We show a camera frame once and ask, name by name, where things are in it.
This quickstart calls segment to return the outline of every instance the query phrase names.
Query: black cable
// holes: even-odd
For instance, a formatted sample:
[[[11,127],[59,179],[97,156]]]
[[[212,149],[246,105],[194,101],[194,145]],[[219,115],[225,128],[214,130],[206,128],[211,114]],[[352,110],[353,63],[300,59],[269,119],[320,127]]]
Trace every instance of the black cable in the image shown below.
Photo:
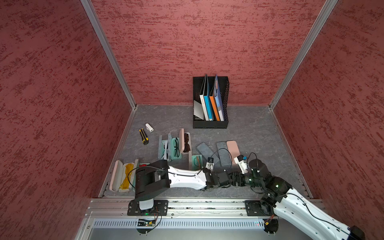
[[[264,194],[263,192],[255,192],[255,190],[252,189],[252,186],[251,187],[251,190],[254,192],[254,193],[257,193],[257,194]]]
[[[214,153],[212,154],[212,156],[215,155],[215,153],[218,153],[218,151],[221,150],[221,149],[225,149],[225,150],[229,153],[229,156],[231,157],[231,166],[230,166],[228,169],[225,169],[225,171],[228,171],[228,170],[230,170],[231,167],[232,167],[232,155],[231,155],[231,153],[228,151],[228,149],[226,149],[226,148],[220,148],[220,149],[218,149],[216,152],[214,152]]]
[[[294,196],[296,196],[298,199],[300,199],[300,200],[303,202],[303,204],[305,205],[305,207],[308,209],[308,212],[309,212],[314,218],[316,218],[316,219],[318,219],[318,220],[320,220],[320,221],[326,222],[326,223],[328,223],[328,224],[334,226],[334,227],[337,228],[338,230],[342,231],[343,233],[345,233],[345,234],[347,234],[348,236],[351,236],[351,237],[353,237],[354,239],[357,240],[357,238],[355,238],[354,236],[350,235],[349,233],[343,231],[343,229],[341,229],[340,227],[334,225],[333,223],[328,222],[327,220],[320,219],[320,218],[316,217],[315,215],[313,215],[313,214],[311,213],[310,209],[308,208],[307,203],[304,202],[304,200],[301,199],[301,198],[300,198],[299,196],[297,196],[296,194],[293,194],[293,193],[286,193],[286,194],[283,194],[283,195],[278,196],[277,198],[282,197],[282,196],[286,196],[286,195],[288,195],[288,194],[290,194],[290,195],[294,195]]]
[[[198,175],[201,171],[203,171],[203,169],[200,169],[200,171],[196,175]]]
[[[177,173],[173,173],[173,172],[168,172],[167,170],[164,170],[164,169],[161,169],[161,168],[158,168],[158,167],[152,167],[152,166],[141,166],[141,167],[140,167],[140,166],[139,166],[139,167],[135,167],[134,169],[132,169],[132,170],[127,174],[128,182],[129,182],[129,184],[130,184],[133,188],[135,188],[135,187],[132,185],[131,181],[129,180],[129,174],[130,174],[133,170],[138,169],[138,168],[142,168],[142,167],[151,167],[151,168],[154,168],[154,169],[157,169],[157,170],[160,170],[160,171],[163,171],[163,172],[167,172],[167,173],[170,173],[170,174],[173,174],[173,175],[184,176],[184,177],[191,177],[191,175],[182,175],[182,174],[177,174]]]
[[[256,155],[256,153],[251,152],[251,153],[249,154],[248,158],[247,158],[247,167],[248,167],[248,160],[249,160],[249,158],[251,157],[251,154],[252,154],[252,153],[255,155],[255,157],[256,157],[256,159],[257,159],[257,155]]]

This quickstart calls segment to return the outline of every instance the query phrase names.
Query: gray marble floor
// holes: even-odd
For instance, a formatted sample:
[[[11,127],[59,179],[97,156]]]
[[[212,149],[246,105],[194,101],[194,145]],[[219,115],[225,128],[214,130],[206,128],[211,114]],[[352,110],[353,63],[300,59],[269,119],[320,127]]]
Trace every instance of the gray marble floor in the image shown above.
[[[139,105],[130,128],[120,160],[123,163],[134,162],[139,158],[141,162],[154,162],[157,160],[159,135],[167,139],[170,132],[172,137],[179,134],[180,128],[190,132],[192,141],[192,154],[199,154],[196,147],[205,142],[214,152],[216,143],[220,141],[237,141],[240,153],[248,156],[255,152],[269,171],[288,181],[294,188],[301,191],[302,182],[299,179],[293,163],[283,145],[278,130],[273,122],[267,107],[240,107],[229,106],[227,109],[229,124],[227,129],[193,129],[192,106],[158,106]],[[149,123],[153,132],[146,130],[149,143],[143,145],[139,128],[145,129]],[[188,156],[181,160],[169,162],[169,165],[188,169]],[[134,196],[134,192],[115,193],[107,190],[106,196]],[[160,197],[225,197],[225,198],[257,198],[249,187],[230,187],[228,189],[215,189],[203,192],[189,188],[171,188]]]

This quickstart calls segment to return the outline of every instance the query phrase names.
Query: red textured wall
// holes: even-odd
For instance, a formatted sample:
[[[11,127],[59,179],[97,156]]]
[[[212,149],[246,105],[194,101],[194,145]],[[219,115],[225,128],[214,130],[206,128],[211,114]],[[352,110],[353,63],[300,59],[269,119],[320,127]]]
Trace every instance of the red textured wall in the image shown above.
[[[0,13],[0,238],[71,240],[130,106],[79,0]]]
[[[93,0],[137,103],[192,104],[228,76],[229,104],[268,105],[324,0]]]
[[[339,0],[275,108],[304,178],[367,239],[384,236],[384,2]]]

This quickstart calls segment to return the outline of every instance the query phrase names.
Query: binder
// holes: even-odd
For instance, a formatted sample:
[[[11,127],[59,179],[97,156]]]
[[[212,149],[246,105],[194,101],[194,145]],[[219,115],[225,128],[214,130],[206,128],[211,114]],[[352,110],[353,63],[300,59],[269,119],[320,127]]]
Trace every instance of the binder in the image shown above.
[[[221,100],[220,87],[218,85],[217,74],[215,77],[214,88],[215,88],[214,96],[216,100],[218,115],[220,116],[220,121],[225,121],[224,114],[223,114],[223,102]]]
[[[212,109],[212,104],[211,101],[209,100],[209,93],[210,93],[210,87],[209,87],[209,81],[208,81],[208,76],[206,76],[206,91],[204,91],[204,102],[207,107],[207,114],[208,114],[208,119],[209,121],[213,121],[213,109]]]
[[[218,110],[217,110],[217,106],[216,106],[216,100],[215,100],[214,92],[215,92],[215,88],[212,88],[212,90],[209,94],[209,99],[211,100],[212,108],[213,108],[214,113],[215,113],[215,119],[216,119],[216,121],[220,121],[220,117],[218,115]]]
[[[206,84],[207,81],[208,81],[208,77],[207,75],[205,75],[203,80],[203,85],[201,86],[201,90],[200,90],[200,100],[201,100],[201,105],[203,107],[204,117],[206,121],[208,121],[208,112],[207,112],[207,107],[204,101],[204,91],[206,90],[205,86],[207,85]]]
[[[215,119],[214,121],[205,121],[203,119],[197,118],[195,115],[192,115],[192,113],[191,113],[191,118],[193,117],[192,123],[193,123],[194,129],[226,129],[228,126],[229,121],[227,118],[226,106],[227,106],[229,89],[230,89],[229,88],[229,79],[227,76],[220,76],[219,74],[217,74],[217,75],[218,75],[218,77],[217,77],[218,84],[219,84],[219,87],[221,89],[220,95],[222,97],[222,103],[223,103],[222,114],[223,114],[223,117],[225,117],[225,119],[224,119],[224,121],[221,121],[221,119],[218,120],[216,118],[215,113],[214,113],[214,119]],[[198,103],[201,102],[199,93],[201,91],[204,78],[205,78],[205,73],[201,74],[200,77],[193,77],[193,100],[197,101]],[[210,88],[211,89],[214,88],[215,87],[215,85],[214,85],[215,75],[208,77],[208,80],[209,80]],[[200,110],[201,110],[201,114],[204,118],[204,112],[203,112],[202,105],[200,105]]]

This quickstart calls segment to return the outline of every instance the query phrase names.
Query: black eyeglasses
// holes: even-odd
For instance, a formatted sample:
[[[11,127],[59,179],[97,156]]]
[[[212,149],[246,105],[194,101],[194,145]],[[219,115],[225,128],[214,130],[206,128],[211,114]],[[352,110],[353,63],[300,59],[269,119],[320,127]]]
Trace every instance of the black eyeglasses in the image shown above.
[[[179,140],[177,138],[175,139],[175,153],[174,153],[174,156],[175,157],[179,157],[180,156]]]

